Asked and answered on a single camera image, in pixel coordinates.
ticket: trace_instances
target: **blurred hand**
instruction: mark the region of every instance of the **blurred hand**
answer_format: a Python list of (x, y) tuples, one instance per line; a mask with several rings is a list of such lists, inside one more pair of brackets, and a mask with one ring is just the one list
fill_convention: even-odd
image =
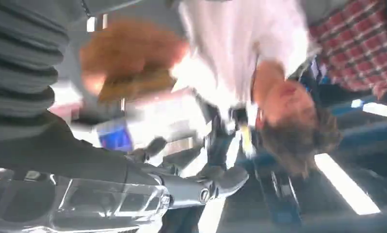
[(126, 78), (146, 67), (169, 69), (182, 60), (188, 44), (155, 24), (124, 19), (95, 32), (81, 48), (85, 88), (99, 94), (107, 78)]

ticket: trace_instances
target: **brown hair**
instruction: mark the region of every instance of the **brown hair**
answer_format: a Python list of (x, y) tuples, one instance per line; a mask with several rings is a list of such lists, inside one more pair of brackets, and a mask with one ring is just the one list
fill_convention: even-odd
[(341, 134), (336, 117), (328, 110), (318, 108), (318, 126), (309, 128), (293, 122), (277, 127), (264, 123), (260, 131), (263, 147), (292, 175), (307, 175), (313, 156), (335, 148)]

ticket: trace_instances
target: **blue screen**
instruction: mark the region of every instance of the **blue screen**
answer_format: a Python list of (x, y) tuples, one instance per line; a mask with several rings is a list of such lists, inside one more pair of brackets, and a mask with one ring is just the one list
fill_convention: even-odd
[(99, 140), (103, 148), (110, 150), (131, 151), (132, 141), (129, 132), (121, 128), (110, 133), (100, 135)]

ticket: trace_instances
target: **plaid shirt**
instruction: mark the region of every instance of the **plaid shirt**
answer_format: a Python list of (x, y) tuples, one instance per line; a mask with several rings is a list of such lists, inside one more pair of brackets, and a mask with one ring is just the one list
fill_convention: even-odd
[(351, 91), (387, 91), (387, 0), (352, 0), (310, 27), (332, 83)]

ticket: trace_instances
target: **man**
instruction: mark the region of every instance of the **man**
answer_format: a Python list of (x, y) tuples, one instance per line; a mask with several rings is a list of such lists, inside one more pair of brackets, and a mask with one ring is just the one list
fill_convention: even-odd
[[(230, 108), (256, 104), (264, 147), (293, 174), (304, 172), (314, 154), (339, 141), (335, 118), (315, 106), (305, 87), (287, 81), (307, 59), (309, 46), (296, 0), (184, 0), (178, 10), (190, 47), (177, 52), (182, 61), (171, 68), (177, 86), (196, 89), (219, 108), (222, 119)], [(116, 25), (108, 31), (121, 31), (118, 40), (133, 33)], [(143, 67), (137, 61), (126, 66)]]
[(331, 83), (387, 102), (387, 0), (302, 2)]

